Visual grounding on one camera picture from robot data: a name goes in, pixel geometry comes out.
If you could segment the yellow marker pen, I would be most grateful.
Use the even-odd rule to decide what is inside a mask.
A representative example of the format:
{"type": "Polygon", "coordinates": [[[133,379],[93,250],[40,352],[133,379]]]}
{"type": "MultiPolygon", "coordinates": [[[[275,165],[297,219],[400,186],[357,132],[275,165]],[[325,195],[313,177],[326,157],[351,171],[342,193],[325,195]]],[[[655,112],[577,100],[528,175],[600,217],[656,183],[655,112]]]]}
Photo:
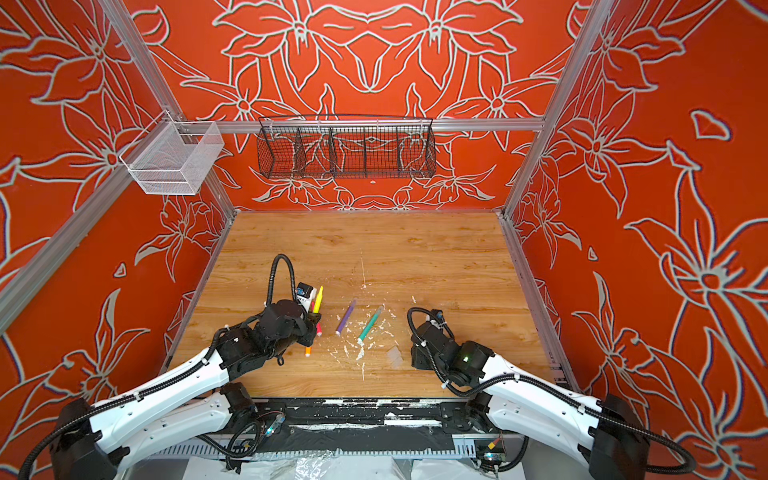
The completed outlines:
{"type": "Polygon", "coordinates": [[[323,296],[324,296],[324,287],[321,286],[319,288],[319,290],[318,290],[318,293],[317,293],[317,295],[315,297],[315,300],[314,300],[314,303],[313,303],[313,309],[312,309],[313,313],[317,314],[320,311],[320,308],[321,308],[321,305],[322,305],[323,296]]]}

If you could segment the purple marker pen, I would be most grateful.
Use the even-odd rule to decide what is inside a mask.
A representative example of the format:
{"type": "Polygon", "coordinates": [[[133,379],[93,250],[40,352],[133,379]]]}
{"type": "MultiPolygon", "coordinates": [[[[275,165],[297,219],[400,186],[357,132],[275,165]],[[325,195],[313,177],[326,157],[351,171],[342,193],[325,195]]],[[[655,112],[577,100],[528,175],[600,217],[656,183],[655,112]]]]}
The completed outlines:
{"type": "Polygon", "coordinates": [[[338,326],[337,326],[337,328],[335,330],[335,334],[337,336],[341,336],[343,334],[343,332],[344,332],[344,330],[345,330],[345,328],[347,326],[347,323],[348,323],[352,313],[354,312],[354,309],[355,309],[356,305],[357,305],[357,299],[353,298],[351,300],[350,304],[348,305],[347,309],[345,310],[343,316],[341,317],[341,319],[339,321],[339,324],[338,324],[338,326]]]}

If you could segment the green marker pen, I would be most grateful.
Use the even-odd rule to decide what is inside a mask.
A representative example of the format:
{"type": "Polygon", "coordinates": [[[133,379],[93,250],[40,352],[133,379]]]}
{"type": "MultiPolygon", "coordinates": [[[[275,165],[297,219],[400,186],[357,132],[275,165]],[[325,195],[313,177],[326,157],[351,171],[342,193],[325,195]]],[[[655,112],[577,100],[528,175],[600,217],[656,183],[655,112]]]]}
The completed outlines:
{"type": "Polygon", "coordinates": [[[384,309],[384,306],[380,305],[377,308],[377,310],[371,315],[370,319],[368,320],[368,322],[366,323],[365,327],[363,328],[363,330],[361,331],[360,335],[358,336],[357,343],[359,345],[363,345],[364,344],[365,339],[367,338],[367,336],[369,335],[369,333],[371,332],[371,330],[375,326],[377,320],[381,316],[381,313],[382,313],[383,309],[384,309]]]}

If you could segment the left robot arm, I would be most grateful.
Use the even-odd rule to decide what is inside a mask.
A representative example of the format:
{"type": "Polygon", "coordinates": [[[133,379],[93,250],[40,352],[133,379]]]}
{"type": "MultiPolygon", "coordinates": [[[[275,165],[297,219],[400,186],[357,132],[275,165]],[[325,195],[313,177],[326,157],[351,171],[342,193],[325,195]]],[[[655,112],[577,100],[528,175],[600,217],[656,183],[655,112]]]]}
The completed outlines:
{"type": "Polygon", "coordinates": [[[254,422],[256,407],[239,377],[269,360],[282,363],[295,343],[311,346],[320,319],[295,300],[270,303],[217,330],[210,346],[181,366],[125,394],[94,405],[70,402],[54,431],[25,458],[18,478],[31,478],[35,461],[48,452],[57,479],[114,479],[178,442],[254,422]]]}

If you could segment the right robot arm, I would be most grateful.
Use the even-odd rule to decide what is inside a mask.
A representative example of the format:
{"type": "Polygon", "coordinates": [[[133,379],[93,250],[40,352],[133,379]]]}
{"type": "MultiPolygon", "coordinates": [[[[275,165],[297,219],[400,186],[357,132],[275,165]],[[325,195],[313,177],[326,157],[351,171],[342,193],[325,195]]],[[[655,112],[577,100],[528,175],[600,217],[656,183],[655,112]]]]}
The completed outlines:
{"type": "Polygon", "coordinates": [[[414,368],[433,372],[492,428],[545,444],[594,479],[685,475],[696,469],[688,450],[645,428],[617,396],[598,399],[545,381],[477,342],[458,343],[436,317],[409,329],[414,368]]]}

